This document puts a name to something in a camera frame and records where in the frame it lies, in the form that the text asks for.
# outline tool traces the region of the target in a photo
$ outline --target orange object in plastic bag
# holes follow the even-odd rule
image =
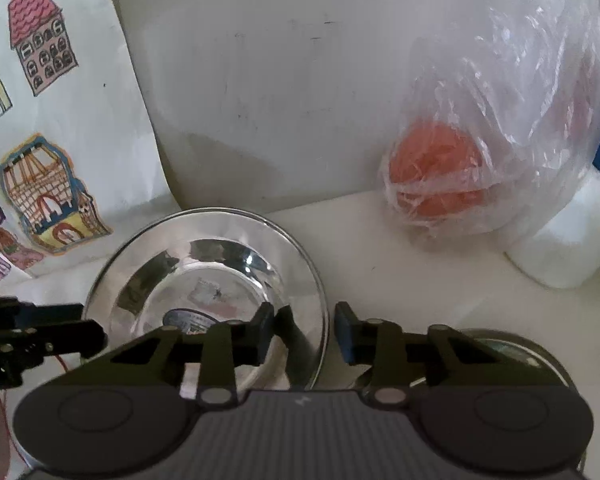
[[[418,121],[396,147],[389,161],[393,184],[410,184],[482,166],[472,138],[452,126]],[[458,213],[484,201],[483,190],[437,194],[397,193],[397,203],[409,214],[431,218]]]

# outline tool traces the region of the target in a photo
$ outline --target white container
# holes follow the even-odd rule
[[[581,285],[600,267],[600,147],[571,201],[535,235],[507,255],[543,285]]]

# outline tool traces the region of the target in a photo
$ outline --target red roof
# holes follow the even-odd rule
[[[59,10],[53,0],[11,0],[9,2],[11,48]]]

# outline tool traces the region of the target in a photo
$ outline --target ribbed black surface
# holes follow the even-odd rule
[[[31,480],[48,480],[34,474]],[[252,392],[207,413],[167,460],[133,480],[486,480],[421,441],[408,418],[374,410],[355,392]],[[574,471],[542,480],[576,480]]]

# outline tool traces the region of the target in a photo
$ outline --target plate rim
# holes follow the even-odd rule
[[[107,273],[107,271],[109,270],[109,268],[113,264],[113,262],[117,259],[117,257],[120,256],[120,254],[122,254],[122,252],[127,247],[129,247],[129,245],[131,245],[135,240],[137,240],[139,237],[141,237],[141,235],[143,235],[145,232],[149,231],[150,229],[152,229],[164,222],[167,222],[174,218],[178,218],[180,216],[192,216],[192,215],[200,214],[200,213],[229,213],[229,214],[233,214],[236,216],[242,216],[245,218],[250,218],[252,220],[261,222],[262,224],[264,224],[267,227],[276,231],[282,237],[286,238],[286,240],[289,241],[296,248],[296,250],[302,256],[302,259],[306,262],[307,266],[309,267],[309,270],[311,271],[311,274],[314,277],[314,280],[315,280],[315,283],[317,286],[318,295],[320,297],[320,310],[322,312],[322,333],[320,334],[320,359],[318,361],[318,365],[317,365],[315,371],[312,373],[310,380],[304,387],[307,390],[311,390],[317,383],[318,378],[320,377],[320,373],[322,371],[322,366],[324,365],[324,361],[325,361],[326,353],[327,353],[327,346],[329,343],[329,334],[330,334],[330,329],[331,329],[331,316],[329,313],[329,307],[327,304],[326,294],[324,292],[324,285],[322,284],[322,279],[320,278],[320,273],[318,272],[318,269],[315,266],[314,261],[311,259],[309,254],[306,252],[304,247],[302,247],[302,245],[291,234],[289,234],[287,231],[285,231],[282,227],[280,227],[278,224],[276,224],[272,220],[270,220],[264,216],[261,216],[257,213],[247,211],[245,209],[239,209],[239,208],[235,208],[235,207],[220,207],[220,206],[197,207],[197,208],[187,209],[187,210],[183,210],[183,211],[178,211],[177,213],[173,213],[171,215],[165,216],[164,218],[161,218],[154,222],[151,222],[150,224],[147,224],[145,227],[143,227],[138,232],[136,232],[134,235],[132,235],[129,239],[127,239],[122,245],[120,245],[120,247],[117,248],[116,251],[114,251],[114,253],[107,259],[107,262],[104,264],[104,266],[100,269],[100,271],[98,272],[98,275],[96,276],[96,279],[93,280],[93,284],[91,285],[91,287],[89,289],[89,293],[87,294],[87,298],[84,302],[84,310],[82,311],[82,318],[88,319],[87,312],[89,310],[89,304],[91,302],[91,298],[92,298],[97,286],[103,280],[104,275]]]

